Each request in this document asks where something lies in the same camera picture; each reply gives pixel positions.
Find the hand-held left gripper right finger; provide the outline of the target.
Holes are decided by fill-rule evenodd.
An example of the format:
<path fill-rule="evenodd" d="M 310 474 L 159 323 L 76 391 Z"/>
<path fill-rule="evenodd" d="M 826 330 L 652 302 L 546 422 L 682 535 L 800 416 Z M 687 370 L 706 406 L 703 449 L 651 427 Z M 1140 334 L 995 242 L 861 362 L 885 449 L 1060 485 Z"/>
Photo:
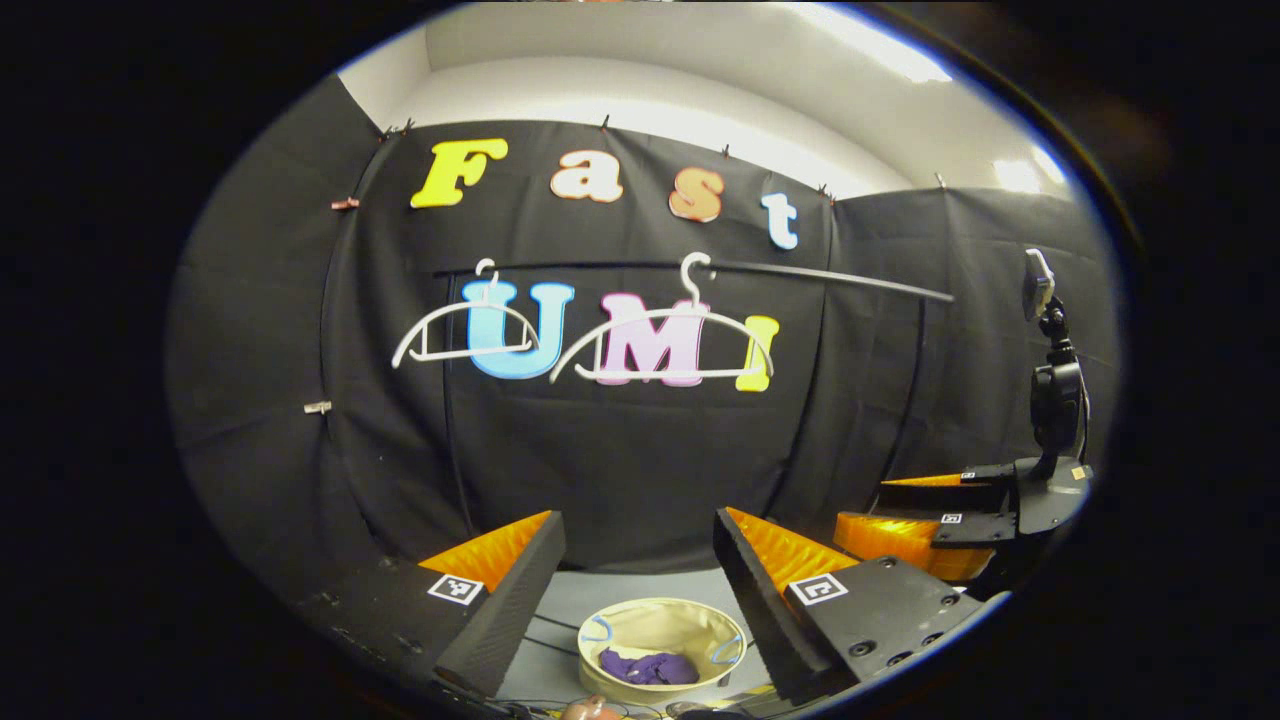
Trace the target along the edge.
<path fill-rule="evenodd" d="M 895 555 L 856 560 L 737 509 L 713 548 L 778 696 L 828 706 L 955 643 L 1007 600 L 980 601 Z"/>

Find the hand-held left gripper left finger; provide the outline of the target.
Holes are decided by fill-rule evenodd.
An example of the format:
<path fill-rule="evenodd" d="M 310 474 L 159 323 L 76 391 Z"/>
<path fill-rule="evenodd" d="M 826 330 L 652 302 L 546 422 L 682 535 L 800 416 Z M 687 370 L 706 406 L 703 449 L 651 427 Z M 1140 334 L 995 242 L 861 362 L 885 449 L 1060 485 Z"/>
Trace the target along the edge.
<path fill-rule="evenodd" d="M 422 561 L 384 560 L 296 607 L 407 691 L 493 700 L 564 550 L 563 515 L 548 510 Z"/>

